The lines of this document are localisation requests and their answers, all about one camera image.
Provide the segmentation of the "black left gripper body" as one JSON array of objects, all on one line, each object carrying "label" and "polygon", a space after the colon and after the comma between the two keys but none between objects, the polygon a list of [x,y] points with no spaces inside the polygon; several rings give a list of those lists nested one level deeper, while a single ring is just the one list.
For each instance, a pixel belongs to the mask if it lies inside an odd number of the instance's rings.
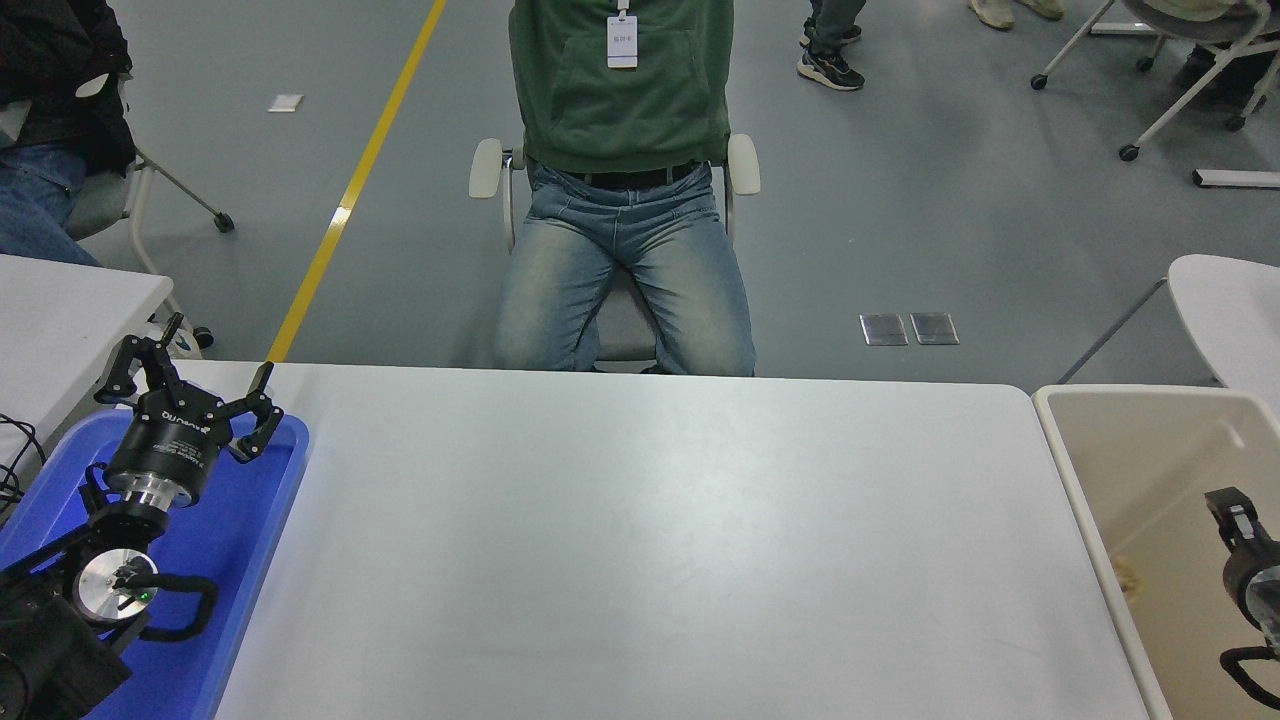
[{"label": "black left gripper body", "polygon": [[178,484],[183,495],[201,495],[230,442],[230,421],[209,419],[220,402],[202,389],[182,391],[177,400],[164,389],[143,393],[104,480],[124,491],[131,478],[151,475]]}]

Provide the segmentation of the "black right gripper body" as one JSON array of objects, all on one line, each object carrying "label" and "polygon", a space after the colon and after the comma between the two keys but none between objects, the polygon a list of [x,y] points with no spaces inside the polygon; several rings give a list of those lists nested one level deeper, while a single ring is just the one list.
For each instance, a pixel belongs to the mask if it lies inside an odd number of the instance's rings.
[{"label": "black right gripper body", "polygon": [[1279,556],[1229,555],[1224,587],[1245,620],[1263,634],[1277,634]]}]

